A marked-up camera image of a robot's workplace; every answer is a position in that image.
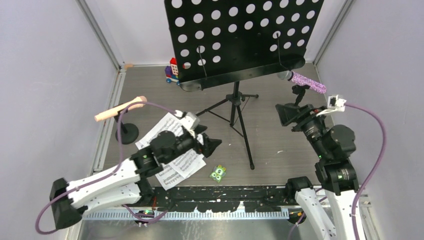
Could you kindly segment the sheet music page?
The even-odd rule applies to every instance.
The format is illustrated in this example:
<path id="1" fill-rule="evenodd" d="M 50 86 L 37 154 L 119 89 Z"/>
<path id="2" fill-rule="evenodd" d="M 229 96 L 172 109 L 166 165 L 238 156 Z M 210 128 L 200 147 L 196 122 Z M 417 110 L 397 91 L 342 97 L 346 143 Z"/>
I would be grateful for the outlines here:
<path id="1" fill-rule="evenodd" d="M 164 127 L 159 131 L 169 131 L 175 134 L 176 137 L 179 137 L 183 134 L 183 126 L 180 124 L 179 120 L 170 113 L 167 113 L 161 120 L 160 123 L 163 123 Z M 198 161 L 202 159 L 201 154 L 197 154 L 194 150 L 190 149 L 183 155 L 177 157 L 170 163 L 166 164 L 163 167 L 163 171 L 156 174 L 157 178 L 165 178 L 164 175 L 173 173 L 171 169 L 180 174 L 182 177 L 187 178 L 189 173 L 191 173 L 195 166 L 198 164 Z"/>
<path id="2" fill-rule="evenodd" d="M 139 141 L 137 141 L 135 143 L 135 145 L 137 146 L 137 148 L 139 150 L 150 145 L 151 140 L 154 137 L 157 137 L 157 135 L 160 133 L 160 130 L 164 127 L 164 124 L 160 123 L 160 121 L 148 133 L 146 133 L 146 135 L 144 137 L 142 137 Z M 192 176 L 194 173 L 196 173 L 198 170 L 200 170 L 201 168 L 203 168 L 206 165 L 206 162 L 204 161 L 205 157 L 204 157 L 204 155 L 202 155 L 202 156 L 203 156 L 203 158 L 198 161 L 198 164 L 194 167 L 194 170 L 192 172 L 190 172 L 189 175 L 186 178 L 182 177 L 179 173 L 174 171 L 172 168 L 170 169 L 170 170 L 172 170 L 172 174 L 170 172 L 168 172 L 168 174 L 164 175 L 165 178 L 161 178 L 161 177 L 157 178 L 157 176 L 156 175 L 155 176 L 156 176 L 157 180 L 159 181 L 160 185 L 165 190 L 169 190 L 169 189 L 175 187 L 177 184 L 184 181 L 185 179 Z"/>

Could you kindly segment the black music stand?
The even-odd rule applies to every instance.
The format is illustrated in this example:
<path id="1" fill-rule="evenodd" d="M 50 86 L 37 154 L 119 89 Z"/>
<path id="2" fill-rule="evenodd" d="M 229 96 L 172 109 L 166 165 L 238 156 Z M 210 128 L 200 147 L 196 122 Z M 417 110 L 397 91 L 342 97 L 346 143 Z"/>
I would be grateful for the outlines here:
<path id="1" fill-rule="evenodd" d="M 233 84 L 229 124 L 241 116 L 240 82 L 304 66 L 321 0 L 166 0 L 180 87 Z"/>

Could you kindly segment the beige microphone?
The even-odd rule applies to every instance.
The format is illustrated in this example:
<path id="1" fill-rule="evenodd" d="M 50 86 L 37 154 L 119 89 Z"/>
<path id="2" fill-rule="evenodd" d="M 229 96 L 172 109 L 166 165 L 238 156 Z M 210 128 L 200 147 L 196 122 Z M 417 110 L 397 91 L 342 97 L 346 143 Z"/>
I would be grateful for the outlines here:
<path id="1" fill-rule="evenodd" d="M 127 110 L 130 111 L 135 108 L 142 108 L 147 102 L 147 98 L 145 96 L 137 96 L 133 100 L 122 103 L 118 106 L 115 106 L 111 109 L 103 111 L 94 116 L 94 120 L 96 122 L 103 121 L 109 118 L 113 118 L 117 116 L 120 112 Z"/>

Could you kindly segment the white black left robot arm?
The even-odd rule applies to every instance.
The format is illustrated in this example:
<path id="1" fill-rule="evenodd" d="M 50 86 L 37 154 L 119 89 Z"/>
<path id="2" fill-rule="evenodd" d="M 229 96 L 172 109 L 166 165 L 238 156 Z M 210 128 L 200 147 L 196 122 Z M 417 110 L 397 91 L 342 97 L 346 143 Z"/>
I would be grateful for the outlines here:
<path id="1" fill-rule="evenodd" d="M 116 205 L 138 203 L 148 207 L 154 192 L 147 178 L 162 172 L 165 164 L 187 152 L 209 157 L 222 143 L 220 139 L 209 138 L 204 130 L 203 125 L 195 130 L 201 140 L 187 130 L 179 136 L 162 131 L 120 165 L 79 180 L 55 180 L 49 196 L 55 229 L 66 229 L 86 215 Z"/>

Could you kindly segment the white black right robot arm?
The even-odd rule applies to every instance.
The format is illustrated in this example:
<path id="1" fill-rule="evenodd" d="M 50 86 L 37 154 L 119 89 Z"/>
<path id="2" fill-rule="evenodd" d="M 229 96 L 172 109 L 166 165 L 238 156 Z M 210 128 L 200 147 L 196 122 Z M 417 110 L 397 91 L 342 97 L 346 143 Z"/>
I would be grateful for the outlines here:
<path id="1" fill-rule="evenodd" d="M 300 205 L 306 219 L 320 240 L 364 240 L 362 220 L 354 198 L 359 190 L 357 173 L 349 159 L 356 150 L 354 132 L 345 125 L 327 128 L 325 117 L 341 112 L 342 107 L 296 106 L 291 103 L 275 106 L 282 126 L 292 123 L 292 132 L 302 132 L 319 160 L 315 174 L 329 201 L 330 218 L 319 201 L 311 181 L 306 176 L 288 179 L 285 198 L 291 205 Z"/>

